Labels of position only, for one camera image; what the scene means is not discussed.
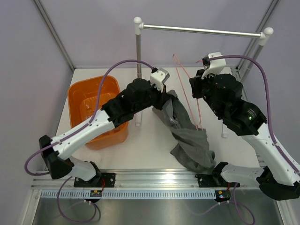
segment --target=white table surface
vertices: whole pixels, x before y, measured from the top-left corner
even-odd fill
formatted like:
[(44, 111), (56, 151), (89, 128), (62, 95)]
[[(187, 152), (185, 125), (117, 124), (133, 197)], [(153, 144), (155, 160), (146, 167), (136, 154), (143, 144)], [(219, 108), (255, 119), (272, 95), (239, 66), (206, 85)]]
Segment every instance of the white table surface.
[[(176, 90), (179, 99), (188, 110), (179, 79), (175, 68), (165, 68), (171, 77), (166, 82), (167, 90)], [(196, 74), (198, 67), (186, 68), (191, 76)], [(85, 79), (103, 75), (107, 69), (76, 69), (71, 85)], [(192, 107), (196, 121), (199, 121), (196, 100), (192, 98), (188, 78), (180, 68), (180, 76)], [(230, 73), (230, 68), (225, 68), (225, 73)], [(150, 69), (142, 69), (143, 78), (149, 79)], [(123, 90), (129, 82), (136, 78), (136, 68), (117, 68), (111, 73)], [(200, 99), (202, 113), (202, 126), (207, 130), (210, 149), (216, 153), (216, 162), (226, 161), (235, 165), (258, 167), (254, 149), (242, 138), (229, 130), (229, 137), (221, 137), (222, 122), (217, 120), (207, 104)], [(70, 129), (68, 100), (61, 115), (57, 135)], [(129, 134), (125, 142), (101, 150), (90, 150), (86, 146), (77, 150), (73, 156), (83, 161), (93, 161), (100, 169), (183, 169), (170, 151), (177, 142), (168, 128), (152, 112), (151, 108), (145, 109), (142, 114), (142, 124), (135, 126), (135, 120), (129, 122)]]

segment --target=gray cloth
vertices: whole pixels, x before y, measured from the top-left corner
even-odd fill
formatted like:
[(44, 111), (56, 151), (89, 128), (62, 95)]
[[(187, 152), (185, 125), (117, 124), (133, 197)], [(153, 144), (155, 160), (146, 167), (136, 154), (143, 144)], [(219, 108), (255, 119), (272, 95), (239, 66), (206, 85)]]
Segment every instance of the gray cloth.
[(174, 90), (168, 92), (174, 97), (167, 101), (162, 110), (153, 108), (153, 112), (168, 126), (178, 141), (170, 152), (185, 168), (195, 173), (210, 174), (216, 165), (215, 152), (210, 150), (205, 129), (196, 129), (185, 107), (177, 99)]

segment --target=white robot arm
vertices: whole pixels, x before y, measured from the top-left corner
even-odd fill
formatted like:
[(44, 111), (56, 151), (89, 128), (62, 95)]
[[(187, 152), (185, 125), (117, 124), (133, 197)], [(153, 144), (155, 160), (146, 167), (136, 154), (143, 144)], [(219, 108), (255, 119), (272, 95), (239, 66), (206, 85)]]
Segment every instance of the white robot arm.
[(92, 121), (88, 118), (53, 138), (41, 137), (41, 148), (52, 146), (41, 153), (52, 179), (69, 175), (82, 179), (89, 187), (95, 187), (101, 178), (100, 170), (93, 162), (83, 162), (72, 154), (98, 135), (133, 119), (135, 113), (151, 106), (161, 109), (170, 99), (164, 85), (169, 76), (164, 69), (154, 68), (149, 81), (133, 80), (117, 97), (104, 104)]
[(267, 166), (248, 168), (221, 162), (213, 171), (214, 179), (259, 186), (275, 200), (298, 198), (300, 165), (270, 133), (261, 110), (241, 99), (243, 85), (230, 74), (220, 74), (226, 65), (225, 59), (210, 60), (220, 56), (221, 53), (215, 52), (202, 59), (204, 70), (198, 70), (189, 80), (193, 97), (203, 98), (218, 119), (247, 141)]

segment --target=white pole cap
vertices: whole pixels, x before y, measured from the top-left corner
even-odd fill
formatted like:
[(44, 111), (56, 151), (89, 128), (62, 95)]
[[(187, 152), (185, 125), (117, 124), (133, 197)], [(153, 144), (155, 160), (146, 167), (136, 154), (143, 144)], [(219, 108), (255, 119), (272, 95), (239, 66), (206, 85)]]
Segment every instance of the white pole cap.
[(271, 27), (267, 27), (261, 32), (262, 37), (260, 41), (258, 42), (259, 45), (264, 46), (267, 41), (269, 40), (270, 36), (274, 33), (274, 29)]
[(140, 35), (141, 34), (140, 25), (142, 24), (142, 19), (137, 16), (136, 18), (134, 18), (133, 22), (135, 23), (135, 34)]

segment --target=perforated metal strip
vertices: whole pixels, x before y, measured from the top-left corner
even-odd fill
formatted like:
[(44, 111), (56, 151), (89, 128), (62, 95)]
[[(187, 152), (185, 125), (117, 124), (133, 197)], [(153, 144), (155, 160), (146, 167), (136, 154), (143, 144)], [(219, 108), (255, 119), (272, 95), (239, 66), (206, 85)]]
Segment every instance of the perforated metal strip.
[[(214, 190), (105, 190), (100, 196), (92, 196), (91, 190), (62, 190), (60, 198), (103, 199), (215, 199)], [(41, 198), (56, 198), (57, 190), (43, 190)]]

